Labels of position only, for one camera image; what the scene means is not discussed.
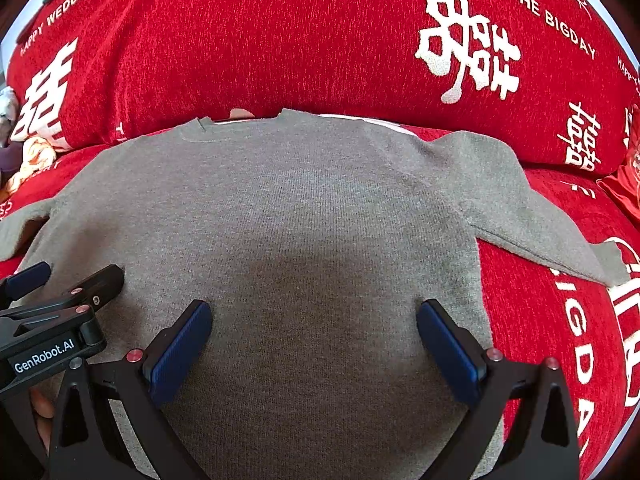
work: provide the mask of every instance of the metal bolt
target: metal bolt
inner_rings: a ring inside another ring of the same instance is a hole
[[[78,370],[78,368],[81,366],[82,366],[81,357],[74,357],[73,359],[71,359],[71,361],[69,361],[69,368],[71,368],[72,370]]]
[[[558,368],[560,368],[560,361],[555,357],[545,358],[544,363],[547,368],[551,368],[552,370],[558,370]]]
[[[486,356],[491,359],[491,361],[499,362],[504,359],[504,354],[500,352],[497,348],[489,348],[486,351]]]
[[[134,348],[127,352],[127,361],[130,363],[137,363],[142,359],[142,350],[140,348]]]

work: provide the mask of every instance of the sweater sleeve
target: sweater sleeve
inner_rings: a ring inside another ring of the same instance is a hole
[[[432,142],[405,137],[384,151],[400,171],[446,195],[477,238],[607,286],[628,281],[616,245],[588,243],[564,211],[531,189],[504,142],[460,131]]]
[[[29,204],[0,221],[0,261],[15,256],[49,219],[55,198]]]

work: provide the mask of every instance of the blue gripper pad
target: blue gripper pad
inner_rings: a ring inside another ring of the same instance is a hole
[[[47,262],[40,262],[34,266],[9,276],[4,282],[4,293],[12,301],[29,294],[32,290],[43,286],[49,281],[51,267]]]
[[[421,304],[417,321],[422,343],[436,359],[453,396],[458,402],[474,406],[480,399],[481,378],[462,345],[429,301]]]
[[[211,324],[211,309],[201,301],[151,370],[149,394],[156,407],[174,398],[209,339]]]

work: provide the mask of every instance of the human hand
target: human hand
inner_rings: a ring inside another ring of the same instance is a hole
[[[33,417],[36,421],[38,434],[42,439],[47,453],[49,453],[49,442],[51,440],[52,418],[55,412],[53,404],[49,399],[40,393],[36,388],[29,390],[31,398],[31,407],[33,408]]]

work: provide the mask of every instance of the gray sweater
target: gray sweater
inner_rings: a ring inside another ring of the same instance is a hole
[[[47,218],[22,266],[46,260],[53,274],[28,299],[125,269],[98,314],[98,360],[146,346],[193,298],[212,305],[206,350],[165,408],[212,479],[418,478],[465,408],[421,345],[415,307],[437,298],[491,346],[476,237],[588,280],[628,279],[615,245],[589,245],[506,144],[290,110],[193,120],[101,153],[0,222],[0,258]]]

